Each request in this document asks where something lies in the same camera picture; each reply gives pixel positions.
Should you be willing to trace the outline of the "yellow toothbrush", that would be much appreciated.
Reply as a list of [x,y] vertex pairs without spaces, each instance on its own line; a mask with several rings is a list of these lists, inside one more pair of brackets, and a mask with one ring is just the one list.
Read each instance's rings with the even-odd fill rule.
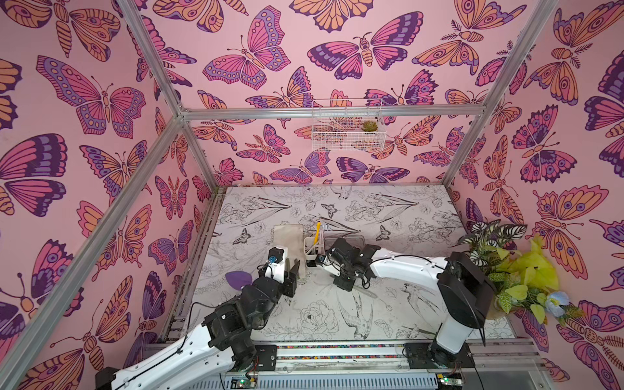
[[318,243],[320,243],[320,239],[322,238],[322,233],[323,233],[323,224],[318,221],[318,223],[316,224],[316,231],[315,231],[315,240],[314,240],[314,244],[318,245]]

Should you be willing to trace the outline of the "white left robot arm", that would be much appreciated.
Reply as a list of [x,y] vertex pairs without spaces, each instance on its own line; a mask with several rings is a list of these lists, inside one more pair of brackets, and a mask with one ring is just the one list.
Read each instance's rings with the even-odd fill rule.
[[293,297],[301,262],[266,263],[260,276],[177,342],[125,369],[107,367],[97,389],[184,389],[206,377],[254,363],[251,334],[263,329],[281,297]]

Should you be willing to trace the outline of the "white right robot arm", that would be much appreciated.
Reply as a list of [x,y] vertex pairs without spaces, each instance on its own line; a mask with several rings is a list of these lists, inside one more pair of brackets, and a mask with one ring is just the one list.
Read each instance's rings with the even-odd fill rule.
[[332,274],[334,284],[348,292],[358,280],[366,289],[373,279],[395,279],[440,294],[447,316],[429,350],[445,358],[456,357],[469,335],[484,329],[495,297],[494,284],[466,253],[431,258],[378,245],[359,249],[339,238],[315,256],[314,264]]

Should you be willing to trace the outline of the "cream toothbrush holder caddy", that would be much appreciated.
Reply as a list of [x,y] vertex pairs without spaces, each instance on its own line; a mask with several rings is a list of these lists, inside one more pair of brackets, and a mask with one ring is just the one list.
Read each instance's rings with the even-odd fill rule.
[[314,237],[304,238],[304,252],[305,252],[305,264],[307,267],[316,267],[315,260],[318,255],[325,255],[333,244],[339,239],[345,239],[350,245],[359,248],[360,250],[365,246],[366,241],[364,236],[360,234],[341,234],[330,233],[329,235],[319,238],[315,241]]

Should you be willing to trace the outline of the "purple silicone object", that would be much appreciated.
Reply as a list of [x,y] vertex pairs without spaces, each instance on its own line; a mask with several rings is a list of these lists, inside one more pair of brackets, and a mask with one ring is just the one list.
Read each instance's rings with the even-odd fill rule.
[[237,290],[242,291],[242,289],[253,283],[253,276],[246,271],[230,271],[225,275],[225,279],[227,284]]

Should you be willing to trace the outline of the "beige cloth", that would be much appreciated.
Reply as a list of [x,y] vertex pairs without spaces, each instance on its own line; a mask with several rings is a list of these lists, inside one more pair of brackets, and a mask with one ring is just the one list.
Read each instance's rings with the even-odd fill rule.
[[304,227],[300,224],[281,224],[273,227],[273,245],[286,248],[291,265],[300,261],[298,276],[307,278],[306,253],[304,248]]

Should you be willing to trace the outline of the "small green succulent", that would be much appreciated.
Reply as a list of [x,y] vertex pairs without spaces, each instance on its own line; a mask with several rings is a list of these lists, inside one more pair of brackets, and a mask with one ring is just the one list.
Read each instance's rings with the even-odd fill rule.
[[365,133],[377,132],[379,129],[378,122],[375,120],[367,120],[362,122],[361,131]]

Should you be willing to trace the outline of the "artificial potted plant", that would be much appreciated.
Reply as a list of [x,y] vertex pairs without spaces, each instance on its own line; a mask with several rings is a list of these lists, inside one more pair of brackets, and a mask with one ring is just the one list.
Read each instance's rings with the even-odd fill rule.
[[527,231],[524,224],[477,222],[457,245],[495,286],[495,307],[507,315],[524,310],[539,324],[554,318],[561,325],[579,319],[584,311],[573,305],[559,289],[557,271],[544,255],[541,241],[531,239],[530,249],[521,252],[511,245]]

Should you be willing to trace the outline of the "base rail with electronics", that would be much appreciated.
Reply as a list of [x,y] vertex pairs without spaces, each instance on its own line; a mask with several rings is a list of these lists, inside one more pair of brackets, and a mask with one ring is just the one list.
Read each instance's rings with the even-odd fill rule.
[[461,389],[475,373],[467,346],[438,363],[429,340],[260,343],[244,370],[209,375],[193,389]]

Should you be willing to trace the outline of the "aluminium frame corner post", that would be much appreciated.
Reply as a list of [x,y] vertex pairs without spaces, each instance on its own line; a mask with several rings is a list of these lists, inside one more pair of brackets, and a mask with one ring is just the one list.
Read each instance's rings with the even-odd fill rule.
[[466,136],[464,136],[461,145],[451,164],[448,166],[445,176],[441,181],[445,188],[449,188],[453,179],[458,174],[461,165],[464,164],[466,157],[471,152],[477,139],[480,137],[485,126],[488,124],[489,119],[497,108],[497,104],[506,94],[508,87],[513,80],[518,69],[521,68],[523,61],[529,54],[531,47],[536,43],[541,31],[546,23],[549,21],[549,17],[554,12],[558,5],[557,0],[544,0],[536,3],[531,17],[528,19],[524,29],[518,35],[518,39],[514,44],[513,50],[509,54],[505,61],[502,70],[500,71],[497,79],[492,84],[492,88],[488,91],[487,97],[484,101],[484,110],[480,115],[476,115],[472,122]]

